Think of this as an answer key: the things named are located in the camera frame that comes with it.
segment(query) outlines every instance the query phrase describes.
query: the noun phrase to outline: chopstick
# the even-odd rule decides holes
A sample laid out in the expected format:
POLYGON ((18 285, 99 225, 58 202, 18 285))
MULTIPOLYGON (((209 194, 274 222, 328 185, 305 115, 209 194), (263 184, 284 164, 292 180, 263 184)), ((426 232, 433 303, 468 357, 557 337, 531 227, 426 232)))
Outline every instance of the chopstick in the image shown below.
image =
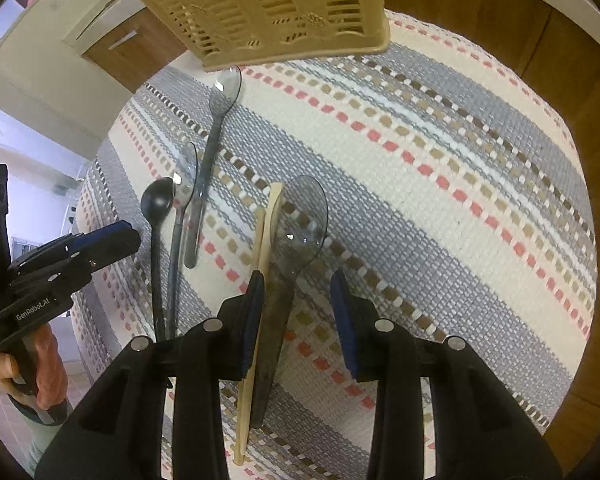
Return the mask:
MULTIPOLYGON (((264 276, 265 284, 267 283, 269 259, 271 256, 271 226, 278 223, 278 198, 282 193, 282 188, 283 184, 281 182, 274 182, 271 184, 269 203, 267 204, 266 212, 261 208, 256 210, 256 233, 251 255, 251 270, 259 270, 264 276)), ((249 368, 247 376, 238 385, 238 414, 234 446, 235 465, 242 465, 244 463, 244 454, 247 450, 251 422, 251 401, 253 400, 253 381, 255 378, 255 364, 258 356, 259 339, 260 331, 258 331, 258 336, 256 338, 251 368, 249 368)))

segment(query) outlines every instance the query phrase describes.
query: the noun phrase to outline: beige basket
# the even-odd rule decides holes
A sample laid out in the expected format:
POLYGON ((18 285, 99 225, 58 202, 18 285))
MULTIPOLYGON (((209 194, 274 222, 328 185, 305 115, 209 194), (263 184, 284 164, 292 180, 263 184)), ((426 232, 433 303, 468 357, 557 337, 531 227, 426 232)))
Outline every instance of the beige basket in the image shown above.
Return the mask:
POLYGON ((384 0, 142 0, 205 70, 381 52, 384 0))

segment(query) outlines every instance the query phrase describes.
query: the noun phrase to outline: cabinet handle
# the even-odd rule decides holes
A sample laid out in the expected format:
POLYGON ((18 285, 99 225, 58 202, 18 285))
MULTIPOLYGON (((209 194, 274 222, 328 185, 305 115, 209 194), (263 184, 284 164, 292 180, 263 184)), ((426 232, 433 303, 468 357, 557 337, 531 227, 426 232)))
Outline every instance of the cabinet handle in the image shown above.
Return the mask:
POLYGON ((124 38, 120 38, 115 43, 113 43, 109 47, 109 50, 113 50, 114 48, 119 47, 120 45, 122 45, 123 43, 125 43, 125 41, 129 41, 132 37, 136 36, 137 34, 138 34, 138 29, 135 28, 130 33, 128 33, 124 38))

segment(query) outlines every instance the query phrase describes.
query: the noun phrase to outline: table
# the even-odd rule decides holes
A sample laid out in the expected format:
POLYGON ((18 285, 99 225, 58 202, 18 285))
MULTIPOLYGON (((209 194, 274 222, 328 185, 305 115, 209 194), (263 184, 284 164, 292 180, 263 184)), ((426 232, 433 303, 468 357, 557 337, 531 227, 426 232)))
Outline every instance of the table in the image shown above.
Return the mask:
MULTIPOLYGON (((244 291, 254 211, 269 184, 310 174, 330 202, 322 253, 298 280, 265 427, 232 478, 364 478, 376 386, 344 366, 328 277, 344 268, 382 316, 419 337, 464 337, 533 420, 549 425, 593 316, 596 247, 587 187, 561 117, 464 38, 387 11, 377 56, 243 67, 202 231, 180 275, 179 329, 244 291)), ((126 219, 142 246, 76 297, 78 346, 94 380, 135 335, 153 335, 149 226, 139 199, 192 140, 202 153, 214 74, 184 54, 120 112, 88 173, 77 227, 126 219)), ((163 283, 173 213, 162 229, 163 283)), ((221 385, 226 447, 237 385, 221 385)), ((423 387, 427 471, 435 438, 423 387)), ((173 394, 166 411, 173 409, 173 394)), ((170 422, 166 423, 166 440, 170 422)), ((170 470, 164 449, 164 474, 170 470)))

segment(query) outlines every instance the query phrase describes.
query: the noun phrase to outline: metal screw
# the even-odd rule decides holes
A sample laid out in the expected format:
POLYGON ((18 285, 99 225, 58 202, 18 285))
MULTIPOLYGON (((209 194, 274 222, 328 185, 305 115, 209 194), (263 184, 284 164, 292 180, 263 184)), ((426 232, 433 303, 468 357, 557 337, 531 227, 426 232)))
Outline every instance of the metal screw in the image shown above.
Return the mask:
POLYGON ((388 319, 378 319, 374 323, 374 326, 378 332, 391 332, 394 329, 394 324, 388 319))
POLYGON ((466 347, 466 342, 464 341, 464 339, 456 335, 447 339, 446 344, 449 345, 449 348, 456 351, 464 350, 464 348, 466 347))
POLYGON ((151 340, 145 335, 139 335, 131 340, 131 348, 140 352, 149 346, 151 340))
POLYGON ((222 321, 220 321, 217 317, 212 317, 203 323, 202 328, 204 328, 207 332, 217 332, 222 328, 222 321))

